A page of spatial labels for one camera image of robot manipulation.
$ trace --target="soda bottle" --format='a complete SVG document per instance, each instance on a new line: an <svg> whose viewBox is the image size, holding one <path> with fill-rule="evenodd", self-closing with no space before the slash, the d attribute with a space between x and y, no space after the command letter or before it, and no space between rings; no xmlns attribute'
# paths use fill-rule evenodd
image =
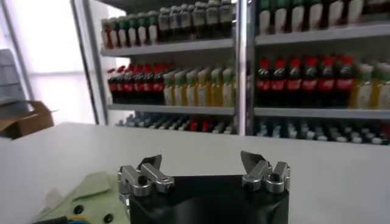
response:
<svg viewBox="0 0 390 224"><path fill-rule="evenodd" d="M256 98L257 105L270 105L270 88L271 88L271 73L269 71L269 62L267 58L261 59L259 62L259 70L256 81Z"/></svg>
<svg viewBox="0 0 390 224"><path fill-rule="evenodd" d="M335 83L334 106L347 107L353 86L352 57L341 57L338 77Z"/></svg>
<svg viewBox="0 0 390 224"><path fill-rule="evenodd" d="M152 66L146 64L144 67L144 99L145 103L154 103L154 92L153 92L154 75L152 72Z"/></svg>
<svg viewBox="0 0 390 224"><path fill-rule="evenodd" d="M313 107L315 103L315 93L317 90L317 67L316 59L306 58L306 67L302 77L302 105L303 107Z"/></svg>
<svg viewBox="0 0 390 224"><path fill-rule="evenodd" d="M335 85L335 75L333 72L333 58L324 57L323 67L319 73L317 106L331 107L333 104L333 87Z"/></svg>
<svg viewBox="0 0 390 224"><path fill-rule="evenodd" d="M126 97L125 83L124 83L124 70L125 66L121 66L116 70L118 74L115 78L117 90L118 90L118 103L124 103Z"/></svg>
<svg viewBox="0 0 390 224"><path fill-rule="evenodd" d="M191 34L191 12L187 4L182 4L180 7L180 20L181 20L181 29L185 39L190 38Z"/></svg>
<svg viewBox="0 0 390 224"><path fill-rule="evenodd" d="M309 30L316 30L320 28L323 5L321 0L309 0L308 9L308 28Z"/></svg>
<svg viewBox="0 0 390 224"><path fill-rule="evenodd" d="M271 32L271 0L260 0L259 2L259 31L260 35Z"/></svg>
<svg viewBox="0 0 390 224"><path fill-rule="evenodd" d="M149 29L148 29L149 20L145 13L140 12L138 14L138 37L140 38L140 45L145 46L149 44Z"/></svg>
<svg viewBox="0 0 390 224"><path fill-rule="evenodd" d="M206 9L207 30L210 37L217 37L219 33L219 2L209 0Z"/></svg>
<svg viewBox="0 0 390 224"><path fill-rule="evenodd" d="M119 23L116 20L116 18L110 18L109 23L111 26L110 38L111 38L112 46L113 48L120 48L121 43L119 42L119 34L118 34Z"/></svg>
<svg viewBox="0 0 390 224"><path fill-rule="evenodd" d="M303 28L303 16L305 8L303 7L303 0L292 1L292 12L291 12L291 31L301 32Z"/></svg>
<svg viewBox="0 0 390 224"><path fill-rule="evenodd" d="M129 20L126 18L126 16L120 16L118 18L118 24L119 24L118 36L119 36L119 42L121 43L121 47L130 47Z"/></svg>
<svg viewBox="0 0 390 224"><path fill-rule="evenodd" d="M187 7L187 11L188 11L188 13L190 14L190 35L188 36L188 38L189 38L190 40L196 39L196 36L195 36L195 27L194 27L194 18L193 18L194 10L195 10L195 5L189 5L189 6Z"/></svg>
<svg viewBox="0 0 390 224"><path fill-rule="evenodd" d="M151 41L151 44L157 44L158 41L158 12L156 11L150 11L147 13L149 17L149 38Z"/></svg>
<svg viewBox="0 0 390 224"><path fill-rule="evenodd" d="M118 87L115 82L115 68L111 68L110 70L107 71L108 73L108 88L111 92L112 96L112 101L113 103L118 103Z"/></svg>
<svg viewBox="0 0 390 224"><path fill-rule="evenodd" d="M158 29L160 30L160 40L168 41L169 38L169 9L162 7L158 16Z"/></svg>
<svg viewBox="0 0 390 224"><path fill-rule="evenodd" d="M175 40L180 39L180 26L180 7L174 5L171 7L171 13L169 14L169 27Z"/></svg>
<svg viewBox="0 0 390 224"><path fill-rule="evenodd" d="M110 36L110 32L111 32L110 22L108 21L108 19L102 19L101 23L102 23L102 39L103 39L104 48L112 49L113 46L112 46L111 36Z"/></svg>
<svg viewBox="0 0 390 224"><path fill-rule="evenodd" d="M358 23L363 12L364 0L348 0L346 1L348 7L345 5L343 10L343 18L346 24Z"/></svg>
<svg viewBox="0 0 390 224"><path fill-rule="evenodd" d="M302 84L300 61L292 58L287 77L286 97L287 106L298 107L300 100L300 87Z"/></svg>
<svg viewBox="0 0 390 224"><path fill-rule="evenodd" d="M219 6L219 19L221 22L221 30L224 37L232 35L232 3L231 0L222 0Z"/></svg>
<svg viewBox="0 0 390 224"><path fill-rule="evenodd" d="M275 12L275 33L284 33L286 30L287 5L285 0L278 0Z"/></svg>
<svg viewBox="0 0 390 224"><path fill-rule="evenodd" d="M140 44L140 38L138 36L138 21L137 21L137 15L130 14L127 16L127 19L129 21L129 44L132 47L135 47Z"/></svg>
<svg viewBox="0 0 390 224"><path fill-rule="evenodd" d="M136 103L144 103L144 73L143 66L138 64L135 67L135 77L134 77L134 89L136 95Z"/></svg>
<svg viewBox="0 0 390 224"><path fill-rule="evenodd" d="M135 90L134 90L134 65L129 65L126 69L126 75L124 77L124 88L126 91L126 103L133 103Z"/></svg>
<svg viewBox="0 0 390 224"><path fill-rule="evenodd" d="M271 75L271 105L282 106L286 84L286 61L278 59L275 63L275 70Z"/></svg>
<svg viewBox="0 0 390 224"><path fill-rule="evenodd" d="M154 64L154 78L153 78L153 93L154 103L157 105L164 104L164 77L163 67L159 64Z"/></svg>
<svg viewBox="0 0 390 224"><path fill-rule="evenodd" d="M206 10L205 3L196 2L195 9L193 11L193 21L195 28L196 39L201 39L205 36L206 31Z"/></svg>

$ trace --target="bottle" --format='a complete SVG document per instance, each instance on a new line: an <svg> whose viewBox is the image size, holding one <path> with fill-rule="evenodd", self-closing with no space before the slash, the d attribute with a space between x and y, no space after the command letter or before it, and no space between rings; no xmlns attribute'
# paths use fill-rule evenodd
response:
<svg viewBox="0 0 390 224"><path fill-rule="evenodd" d="M173 84L173 72L164 74L164 99L165 105L173 106L175 105L175 94L174 94L174 84Z"/></svg>
<svg viewBox="0 0 390 224"><path fill-rule="evenodd" d="M278 59L275 62L275 70L271 75L271 104L281 106L284 101L284 90L286 85L286 61Z"/></svg>
<svg viewBox="0 0 390 224"><path fill-rule="evenodd" d="M118 36L119 36L119 42L121 43L121 47L130 47L129 21L127 20L126 16L120 16L118 18L118 23L119 23Z"/></svg>
<svg viewBox="0 0 390 224"><path fill-rule="evenodd" d="M162 69L162 65L154 64L153 93L154 103L157 105L164 104L164 77Z"/></svg>
<svg viewBox="0 0 390 224"><path fill-rule="evenodd" d="M234 107L234 86L233 86L233 69L227 68L222 73L224 76L224 86L222 88L222 106Z"/></svg>
<svg viewBox="0 0 390 224"><path fill-rule="evenodd" d="M199 85L197 88L198 95L198 106L199 107L209 107L210 106L210 84L207 80L209 69L203 69L197 74Z"/></svg>
<svg viewBox="0 0 390 224"><path fill-rule="evenodd" d="M287 5L285 0L276 2L275 12L275 33L284 33L286 31Z"/></svg>
<svg viewBox="0 0 390 224"><path fill-rule="evenodd" d="M134 90L134 65L129 65L126 69L126 75L124 77L124 89L126 91L126 103L133 103L135 98Z"/></svg>
<svg viewBox="0 0 390 224"><path fill-rule="evenodd" d="M271 3L270 0L260 0L259 3L259 31L260 35L270 34L271 32Z"/></svg>
<svg viewBox="0 0 390 224"><path fill-rule="evenodd" d="M206 9L203 2L196 2L195 9L193 11L193 21L195 29L195 38L204 38L206 31Z"/></svg>
<svg viewBox="0 0 390 224"><path fill-rule="evenodd" d="M291 12L291 31L301 32L303 29L303 16L305 14L305 7L303 6L303 0L292 1Z"/></svg>
<svg viewBox="0 0 390 224"><path fill-rule="evenodd" d="M187 4L182 4L180 8L180 25L182 29L183 36L186 40L190 38L191 34L191 14L188 9Z"/></svg>
<svg viewBox="0 0 390 224"><path fill-rule="evenodd" d="M232 36L232 3L231 0L222 0L219 6L219 20L221 22L222 35L224 37Z"/></svg>
<svg viewBox="0 0 390 224"><path fill-rule="evenodd" d="M144 67L144 103L153 104L154 92L153 92L153 84L154 84L154 74L152 72L152 66L150 64L146 64Z"/></svg>
<svg viewBox="0 0 390 224"><path fill-rule="evenodd" d="M362 12L363 12L363 0L349 0L348 8L344 13L347 20L346 23L347 24L358 23L361 18Z"/></svg>
<svg viewBox="0 0 390 224"><path fill-rule="evenodd" d="M357 109L369 108L372 84L371 74L374 67L367 64L359 66L359 79L355 82L355 95L352 96L352 106Z"/></svg>
<svg viewBox="0 0 390 224"><path fill-rule="evenodd" d="M115 80L116 80L116 84L117 84L116 86L118 91L118 103L125 102L126 91L124 87L125 85L124 70L125 70L125 66L121 66L116 70L117 76Z"/></svg>
<svg viewBox="0 0 390 224"><path fill-rule="evenodd" d="M323 66L319 73L317 106L331 107L333 105L333 88L335 75L333 72L333 58L324 57Z"/></svg>
<svg viewBox="0 0 390 224"><path fill-rule="evenodd" d="M320 28L322 17L322 3L321 0L311 0L309 9L309 30L317 30Z"/></svg>
<svg viewBox="0 0 390 224"><path fill-rule="evenodd" d="M381 85L379 91L378 109L390 109L390 65L381 64Z"/></svg>
<svg viewBox="0 0 390 224"><path fill-rule="evenodd" d="M180 8L176 5L171 7L171 13L169 14L169 27L171 29L173 39L180 39Z"/></svg>
<svg viewBox="0 0 390 224"><path fill-rule="evenodd" d="M184 71L175 73L175 102L177 106L187 106Z"/></svg>
<svg viewBox="0 0 390 224"><path fill-rule="evenodd" d="M353 85L354 74L352 72L352 57L341 58L338 76L335 83L334 106L347 107L349 105L350 93Z"/></svg>
<svg viewBox="0 0 390 224"><path fill-rule="evenodd" d="M187 11L190 14L190 35L188 37L190 40L196 39L195 28L194 28L194 18L193 18L194 10L195 10L195 5L189 5L187 7Z"/></svg>
<svg viewBox="0 0 390 224"><path fill-rule="evenodd" d="M380 93L380 88L382 87L382 71L381 71L381 66L383 63L379 62L373 62L374 66L374 71L372 73L372 94L371 94L371 100L370 100L370 107L372 109L377 109L378 104L379 104L379 93ZM355 89L352 88L351 95L355 95Z"/></svg>
<svg viewBox="0 0 390 224"><path fill-rule="evenodd" d="M290 61L289 72L287 75L286 97L287 105L298 107L300 100L300 88L302 84L300 61L298 58L292 58Z"/></svg>
<svg viewBox="0 0 390 224"><path fill-rule="evenodd" d="M111 36L110 36L110 32L111 32L110 23L109 23L108 19L102 19L101 24L102 24L103 46L106 49L112 49L113 45L112 45Z"/></svg>
<svg viewBox="0 0 390 224"><path fill-rule="evenodd" d="M388 19L388 2L384 0L365 0L363 5L363 20L365 22L383 21Z"/></svg>
<svg viewBox="0 0 390 224"><path fill-rule="evenodd" d="M211 106L222 106L222 85L221 85L222 68L216 68L211 72Z"/></svg>
<svg viewBox="0 0 390 224"><path fill-rule="evenodd" d="M109 23L111 26L110 37L111 37L112 46L113 48L120 48L121 43L119 42L119 36L118 36L119 24L116 18L110 18Z"/></svg>
<svg viewBox="0 0 390 224"><path fill-rule="evenodd" d="M335 27L341 25L342 11L344 9L343 0L331 0L328 4L324 5L324 16L328 27Z"/></svg>
<svg viewBox="0 0 390 224"><path fill-rule="evenodd" d="M206 9L207 30L210 37L218 37L219 33L219 2L209 0Z"/></svg>
<svg viewBox="0 0 390 224"><path fill-rule="evenodd" d="M147 13L149 17L149 39L151 44L157 44L158 41L158 12L150 11Z"/></svg>
<svg viewBox="0 0 390 224"><path fill-rule="evenodd" d="M317 67L316 59L306 58L306 67L302 77L302 106L313 107L315 103L315 92L317 90Z"/></svg>
<svg viewBox="0 0 390 224"><path fill-rule="evenodd" d="M269 61L267 58L262 58L259 62L259 70L257 72L256 81L256 100L257 105L266 107L271 104L270 90L271 89L271 72L269 71Z"/></svg>
<svg viewBox="0 0 390 224"><path fill-rule="evenodd" d="M188 100L188 106L197 107L198 98L197 98L197 84L196 84L196 75L197 70L192 70L187 73L187 90L186 96Z"/></svg>
<svg viewBox="0 0 390 224"><path fill-rule="evenodd" d="M117 87L117 84L115 82L115 71L116 69L115 68L111 68L110 70L107 71L107 74L108 74L108 88L111 92L111 96L112 96L112 101L113 103L117 103L118 102L118 87Z"/></svg>
<svg viewBox="0 0 390 224"><path fill-rule="evenodd" d="M158 16L158 29L160 30L160 40L168 41L169 38L169 14L170 11L167 8L160 8L160 14Z"/></svg>
<svg viewBox="0 0 390 224"><path fill-rule="evenodd" d="M149 44L149 32L148 32L148 21L145 13L140 12L138 14L138 36L140 38L140 45L145 46Z"/></svg>
<svg viewBox="0 0 390 224"><path fill-rule="evenodd" d="M138 37L138 22L137 16L134 14L129 14L127 16L127 20L129 21L129 44L132 47L135 47L140 44L140 39Z"/></svg>

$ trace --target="metal shelf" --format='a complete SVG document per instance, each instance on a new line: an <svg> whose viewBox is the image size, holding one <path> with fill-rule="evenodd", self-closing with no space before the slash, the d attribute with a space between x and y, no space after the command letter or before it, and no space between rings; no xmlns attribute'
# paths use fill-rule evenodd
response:
<svg viewBox="0 0 390 224"><path fill-rule="evenodd" d="M345 40L352 38L390 36L390 24L372 24L353 27L340 27L328 30L317 30L299 33L284 33L275 35L260 35L255 38L255 44L288 44L313 41Z"/></svg>
<svg viewBox="0 0 390 224"><path fill-rule="evenodd" d="M390 110L254 108L256 116L390 119Z"/></svg>
<svg viewBox="0 0 390 224"><path fill-rule="evenodd" d="M107 109L158 113L234 115L233 107L181 107L164 105L111 104L107 105Z"/></svg>
<svg viewBox="0 0 390 224"><path fill-rule="evenodd" d="M233 40L204 40L204 41L189 41L180 43L166 43L142 47L130 47L122 49L103 49L101 54L106 57L128 57L131 55L142 54L161 54L168 52L183 52L183 51L201 51L207 49L223 49L233 47Z"/></svg>

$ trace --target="table surface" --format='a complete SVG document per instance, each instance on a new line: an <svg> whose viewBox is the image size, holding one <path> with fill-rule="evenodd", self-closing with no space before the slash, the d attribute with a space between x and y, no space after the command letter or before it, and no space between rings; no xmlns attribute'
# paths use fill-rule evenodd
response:
<svg viewBox="0 0 390 224"><path fill-rule="evenodd" d="M389 146L72 123L0 145L2 223L29 222L54 188L66 195L91 172L115 174L158 153L167 175L243 174L241 150L291 166L292 224L390 220Z"/></svg>

